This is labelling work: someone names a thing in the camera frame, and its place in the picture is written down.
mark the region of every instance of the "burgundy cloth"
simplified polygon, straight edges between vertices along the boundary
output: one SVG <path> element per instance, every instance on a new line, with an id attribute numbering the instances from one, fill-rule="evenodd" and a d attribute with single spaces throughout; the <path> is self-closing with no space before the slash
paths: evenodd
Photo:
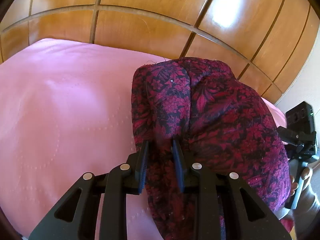
<path id="1" fill-rule="evenodd" d="M 164 240 L 193 234 L 195 199 L 177 187 L 170 152 L 175 136 L 212 171 L 237 172 L 271 210 L 289 195 L 287 156 L 270 111 L 221 61 L 186 57 L 140 67 L 132 83 L 132 123 L 137 150 L 144 139 L 156 144 L 146 189 Z"/>
<path id="2" fill-rule="evenodd" d="M 289 233 L 292 231 L 292 228 L 294 226 L 294 222 L 292 219 L 282 218 L 280 222 Z"/>

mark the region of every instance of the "pink blanket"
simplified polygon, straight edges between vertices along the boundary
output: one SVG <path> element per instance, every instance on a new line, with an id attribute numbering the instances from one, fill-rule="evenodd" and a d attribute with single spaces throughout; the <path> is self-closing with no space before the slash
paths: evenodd
<path id="1" fill-rule="evenodd" d="M 0 65 L 0 206 L 19 233 L 28 237 L 83 173 L 109 172 L 135 152 L 132 77 L 164 60 L 44 39 Z M 145 192 L 127 196 L 127 228 L 129 240 L 162 239 Z"/>

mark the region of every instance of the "silver rivet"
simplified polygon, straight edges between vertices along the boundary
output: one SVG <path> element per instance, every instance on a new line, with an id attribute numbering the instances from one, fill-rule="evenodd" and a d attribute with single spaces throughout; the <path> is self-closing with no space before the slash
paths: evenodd
<path id="1" fill-rule="evenodd" d="M 232 178 L 232 179 L 238 179 L 238 178 L 239 178 L 238 173 L 235 173 L 235 172 L 230 173 L 229 176 L 230 176 L 230 178 Z"/>
<path id="2" fill-rule="evenodd" d="M 83 179 L 85 180 L 89 180 L 92 178 L 92 173 L 88 172 L 88 173 L 85 173 L 83 176 L 82 176 Z"/>
<path id="3" fill-rule="evenodd" d="M 126 171 L 126 170 L 130 169 L 130 165 L 124 163 L 124 164 L 122 164 L 122 165 L 120 166 L 120 169 L 123 170 L 123 171 Z"/>
<path id="4" fill-rule="evenodd" d="M 201 165 L 200 163 L 194 163 L 194 164 L 192 165 L 192 167 L 193 167 L 195 170 L 199 170 L 199 169 L 202 168 L 202 165 Z"/>

